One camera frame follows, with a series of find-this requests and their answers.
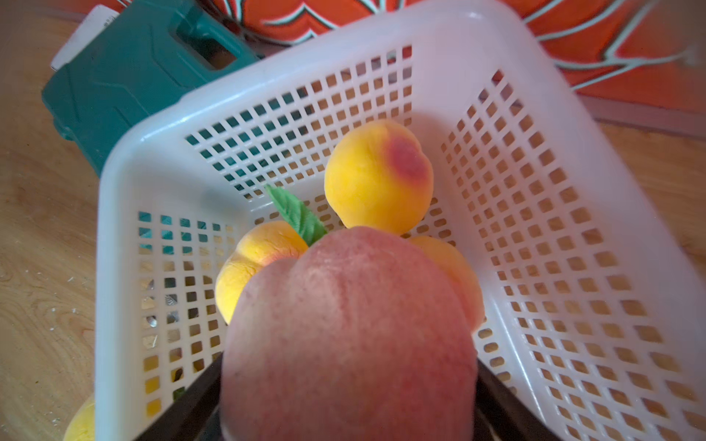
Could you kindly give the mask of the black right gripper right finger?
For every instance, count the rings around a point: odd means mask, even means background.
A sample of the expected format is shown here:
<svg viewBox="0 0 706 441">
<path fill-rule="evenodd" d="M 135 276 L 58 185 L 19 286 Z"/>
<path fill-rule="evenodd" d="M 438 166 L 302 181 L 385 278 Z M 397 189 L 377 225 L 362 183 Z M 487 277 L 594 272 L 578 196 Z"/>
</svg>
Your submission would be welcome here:
<svg viewBox="0 0 706 441">
<path fill-rule="evenodd" d="M 474 440 L 559 440 L 559 437 L 478 361 Z"/>
</svg>

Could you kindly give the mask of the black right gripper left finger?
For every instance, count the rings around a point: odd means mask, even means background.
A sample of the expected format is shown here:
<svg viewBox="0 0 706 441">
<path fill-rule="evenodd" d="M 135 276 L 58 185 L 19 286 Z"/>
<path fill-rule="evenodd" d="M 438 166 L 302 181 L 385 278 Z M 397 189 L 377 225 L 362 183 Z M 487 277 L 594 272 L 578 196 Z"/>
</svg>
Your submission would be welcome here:
<svg viewBox="0 0 706 441">
<path fill-rule="evenodd" d="M 136 440 L 223 440 L 219 402 L 222 356 Z"/>
</svg>

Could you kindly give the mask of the yellow peach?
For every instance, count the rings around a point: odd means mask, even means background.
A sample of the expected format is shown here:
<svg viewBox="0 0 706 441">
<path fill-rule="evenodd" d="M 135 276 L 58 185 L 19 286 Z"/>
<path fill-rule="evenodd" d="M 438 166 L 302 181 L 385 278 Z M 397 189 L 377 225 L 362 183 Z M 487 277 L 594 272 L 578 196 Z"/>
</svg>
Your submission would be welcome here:
<svg viewBox="0 0 706 441">
<path fill-rule="evenodd" d="M 299 258 L 309 246 L 284 220 L 253 228 L 237 244 L 215 284 L 215 302 L 229 325 L 246 284 L 266 266 L 285 258 Z"/>
<path fill-rule="evenodd" d="M 325 168 L 325 196 L 344 226 L 400 236 L 426 215 L 434 171 L 417 137 L 390 119 L 346 134 Z"/>
<path fill-rule="evenodd" d="M 64 441 L 95 441 L 95 396 L 90 395 L 76 412 L 64 433 Z"/>
</svg>

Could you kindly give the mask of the orange peach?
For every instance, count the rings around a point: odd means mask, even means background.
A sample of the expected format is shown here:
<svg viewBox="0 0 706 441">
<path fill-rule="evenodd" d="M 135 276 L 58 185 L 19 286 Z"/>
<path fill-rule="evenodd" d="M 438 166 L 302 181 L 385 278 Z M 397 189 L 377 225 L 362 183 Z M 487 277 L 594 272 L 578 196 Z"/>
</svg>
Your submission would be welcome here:
<svg viewBox="0 0 706 441">
<path fill-rule="evenodd" d="M 484 297 L 478 277 L 465 257 L 454 246 L 437 238 L 417 236 L 407 240 L 420 248 L 450 279 L 471 332 L 478 331 L 485 319 Z"/>
</svg>

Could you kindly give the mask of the pink peach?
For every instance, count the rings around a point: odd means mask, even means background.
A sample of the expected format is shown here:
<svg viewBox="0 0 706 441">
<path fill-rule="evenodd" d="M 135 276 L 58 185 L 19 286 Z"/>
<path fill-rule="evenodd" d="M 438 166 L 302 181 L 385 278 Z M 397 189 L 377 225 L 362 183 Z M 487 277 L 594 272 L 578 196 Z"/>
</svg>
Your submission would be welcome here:
<svg viewBox="0 0 706 441">
<path fill-rule="evenodd" d="M 228 323 L 227 440 L 469 440 L 477 353 L 461 289 L 369 227 L 253 275 Z"/>
</svg>

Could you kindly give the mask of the white plastic basket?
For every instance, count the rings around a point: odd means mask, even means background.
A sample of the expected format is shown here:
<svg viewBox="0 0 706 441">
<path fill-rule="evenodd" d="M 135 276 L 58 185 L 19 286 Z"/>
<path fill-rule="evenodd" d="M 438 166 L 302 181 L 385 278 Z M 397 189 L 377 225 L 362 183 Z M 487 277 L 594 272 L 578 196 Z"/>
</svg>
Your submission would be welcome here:
<svg viewBox="0 0 706 441">
<path fill-rule="evenodd" d="M 705 288 L 528 29 L 496 1 L 366 18 L 146 119 L 103 170 L 96 417 L 131 440 L 224 349 L 251 229 L 454 246 L 481 362 L 567 440 L 705 437 Z"/>
</svg>

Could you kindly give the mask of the green plastic tool case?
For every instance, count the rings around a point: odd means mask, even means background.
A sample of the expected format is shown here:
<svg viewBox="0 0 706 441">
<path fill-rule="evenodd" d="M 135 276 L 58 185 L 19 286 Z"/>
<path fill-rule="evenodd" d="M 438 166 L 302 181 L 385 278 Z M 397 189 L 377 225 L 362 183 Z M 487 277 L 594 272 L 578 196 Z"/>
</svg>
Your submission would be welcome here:
<svg viewBox="0 0 706 441">
<path fill-rule="evenodd" d="M 100 173 L 132 127 L 257 59 L 198 1 L 135 1 L 58 69 L 42 101 Z"/>
</svg>

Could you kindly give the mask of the small white box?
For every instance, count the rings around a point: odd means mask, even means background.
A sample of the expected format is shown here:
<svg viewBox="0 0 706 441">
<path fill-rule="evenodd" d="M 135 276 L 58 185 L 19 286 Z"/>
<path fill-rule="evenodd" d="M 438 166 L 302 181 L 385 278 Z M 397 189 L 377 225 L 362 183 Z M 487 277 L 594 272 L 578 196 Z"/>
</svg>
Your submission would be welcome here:
<svg viewBox="0 0 706 441">
<path fill-rule="evenodd" d="M 51 69 L 58 71 L 68 62 L 73 61 L 119 14 L 118 11 L 109 7 L 95 6 L 79 24 L 69 40 L 55 54 L 51 60 Z"/>
</svg>

